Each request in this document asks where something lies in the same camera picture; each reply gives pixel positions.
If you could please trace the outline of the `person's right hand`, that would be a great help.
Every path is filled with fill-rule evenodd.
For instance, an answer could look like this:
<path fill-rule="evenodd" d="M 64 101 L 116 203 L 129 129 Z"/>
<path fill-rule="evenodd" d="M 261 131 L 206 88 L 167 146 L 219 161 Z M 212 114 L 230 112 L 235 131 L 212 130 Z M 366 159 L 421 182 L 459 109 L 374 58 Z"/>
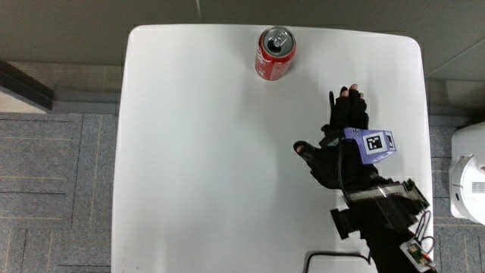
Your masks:
<path fill-rule="evenodd" d="M 330 121 L 321 128 L 324 138 L 320 146 L 303 140 L 293 144 L 295 152 L 310 168 L 310 174 L 323 187 L 353 192 L 395 182 L 380 176 L 374 165 L 363 164 L 356 141 L 343 136 L 346 127 L 368 128 L 366 110 L 364 94 L 358 91 L 358 84 L 344 86 L 331 103 Z"/>

